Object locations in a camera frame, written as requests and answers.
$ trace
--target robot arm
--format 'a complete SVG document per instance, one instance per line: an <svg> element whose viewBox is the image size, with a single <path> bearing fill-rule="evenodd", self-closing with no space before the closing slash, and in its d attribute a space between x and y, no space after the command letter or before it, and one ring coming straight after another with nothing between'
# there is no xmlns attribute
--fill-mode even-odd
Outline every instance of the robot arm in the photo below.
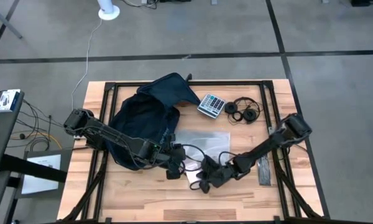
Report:
<svg viewBox="0 0 373 224"><path fill-rule="evenodd" d="M208 169L204 167L203 171L198 174L203 178L203 181L200 182L200 188L204 193L208 193L210 189L208 184L220 187L232 178L239 180L250 173L250 168L254 166L256 160L260 157L274 149L298 144L307 138L311 132L311 128L300 115L288 115L281 120L277 130L253 150L238 154L227 162L225 166L209 167Z"/></svg>
<svg viewBox="0 0 373 224"><path fill-rule="evenodd" d="M171 149L164 149L148 139L129 137L103 124L89 110L73 110L63 126L70 135L86 137L87 146L93 149L103 150L104 141L111 141L128 150L133 159L145 165L163 164L173 156Z"/></svg>

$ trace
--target electronic device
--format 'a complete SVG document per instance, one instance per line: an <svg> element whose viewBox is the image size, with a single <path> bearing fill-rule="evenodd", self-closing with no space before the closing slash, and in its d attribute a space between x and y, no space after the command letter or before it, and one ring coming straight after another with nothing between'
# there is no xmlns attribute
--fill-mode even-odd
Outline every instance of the electronic device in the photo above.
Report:
<svg viewBox="0 0 373 224"><path fill-rule="evenodd" d="M200 101L198 111L204 113L211 118L217 118L223 109L225 101L220 97L212 94L207 94L203 100Z"/></svg>
<svg viewBox="0 0 373 224"><path fill-rule="evenodd" d="M240 102L244 101L246 104L246 107L243 109L238 108L238 105ZM232 119L234 120L233 123L237 123L239 121L242 121L243 119L246 120L246 124L251 124L254 121L257 120L257 118L260 116L260 106L259 104L249 97L240 97L236 99L233 102L228 102L225 104L224 107L225 113L230 115Z"/></svg>
<svg viewBox="0 0 373 224"><path fill-rule="evenodd" d="M0 112L12 112L21 90L6 90L1 93Z"/></svg>

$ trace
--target wooden tabletop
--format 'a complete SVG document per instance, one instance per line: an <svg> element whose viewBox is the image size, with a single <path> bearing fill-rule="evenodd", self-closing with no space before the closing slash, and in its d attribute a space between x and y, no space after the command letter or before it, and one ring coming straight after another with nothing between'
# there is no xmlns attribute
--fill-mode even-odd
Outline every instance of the wooden tabletop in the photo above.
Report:
<svg viewBox="0 0 373 224"><path fill-rule="evenodd" d="M281 118L296 112L292 91L288 80L273 80L277 104ZM83 107L99 116L105 82L90 82ZM137 87L121 87L117 96L116 111L122 101L132 96ZM247 96L261 103L258 86L191 86L199 98L212 93L226 101L234 101ZM105 122L108 122L112 91L109 92ZM267 93L272 121L275 118ZM264 114L252 124L231 125L222 112L217 119L201 114L195 105L178 106L180 120L177 129L199 131L227 131L231 133L231 152L250 151L268 138ZM77 141L75 147L84 146ZM58 218L63 218L72 210L86 189L92 150L74 151L69 165L68 177L63 191ZM290 163L298 191L315 212L323 214L308 154L304 149L291 148ZM282 216L279 192L275 179L272 156L271 183L269 187L258 183L257 166L241 180L230 180L220 188L212 187L208 194L200 190L192 191L186 177L167 180L164 169L144 171L127 170L117 165L109 156L99 219L111 217L113 222L161 222L161 221L230 221L230 220L273 220L274 215ZM292 200L286 190L288 207L293 215ZM89 217L93 214L95 194L90 202Z"/></svg>

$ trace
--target metal bracket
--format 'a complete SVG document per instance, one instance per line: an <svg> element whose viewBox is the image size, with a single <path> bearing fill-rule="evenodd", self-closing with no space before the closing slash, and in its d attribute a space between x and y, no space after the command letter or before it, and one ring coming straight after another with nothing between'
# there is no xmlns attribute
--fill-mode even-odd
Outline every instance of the metal bracket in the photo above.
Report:
<svg viewBox="0 0 373 224"><path fill-rule="evenodd" d="M188 82L189 80L192 80L192 74L189 73L189 75L186 77L185 81Z"/></svg>
<svg viewBox="0 0 373 224"><path fill-rule="evenodd" d="M279 216L274 216L274 222L275 222L275 224L280 224L280 217Z"/></svg>
<svg viewBox="0 0 373 224"><path fill-rule="evenodd" d="M273 134L275 132L275 129L273 127L268 128L268 133Z"/></svg>
<svg viewBox="0 0 373 224"><path fill-rule="evenodd" d="M105 90L105 91L109 91L109 90L112 89L115 85L116 85L115 82L106 82L106 83L105 83L104 90Z"/></svg>
<svg viewBox="0 0 373 224"><path fill-rule="evenodd" d="M263 80L262 83L270 90L274 89L274 83L272 80Z"/></svg>
<svg viewBox="0 0 373 224"><path fill-rule="evenodd" d="M112 218L107 217L105 218L105 224L111 224L112 223Z"/></svg>

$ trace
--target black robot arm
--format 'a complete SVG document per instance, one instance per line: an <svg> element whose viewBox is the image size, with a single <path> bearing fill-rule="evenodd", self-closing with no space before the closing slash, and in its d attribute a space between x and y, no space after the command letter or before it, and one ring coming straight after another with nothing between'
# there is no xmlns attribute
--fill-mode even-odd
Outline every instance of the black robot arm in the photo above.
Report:
<svg viewBox="0 0 373 224"><path fill-rule="evenodd" d="M199 183L200 189L204 193L208 193L210 190L210 184L214 187L220 187L230 179L241 179L246 174L250 173L251 167L254 166L256 160L260 157L280 147L290 147L293 144L298 144L306 139L311 132L311 128L300 115L288 115L286 118L281 120L276 131L273 132L267 140L249 152L236 155L227 162L225 166L219 166L218 164L213 163L213 161L205 162L203 171L198 174L198 177L202 179ZM274 164L276 173L296 198L307 216L320 218L320 216L304 201L303 197L289 181L280 164Z"/></svg>
<svg viewBox="0 0 373 224"><path fill-rule="evenodd" d="M103 150L104 140L111 141L128 150L133 159L154 166L168 161L170 152L149 139L132 138L116 129L103 124L89 110L73 110L64 123L65 131L70 135L84 136L87 146Z"/></svg>

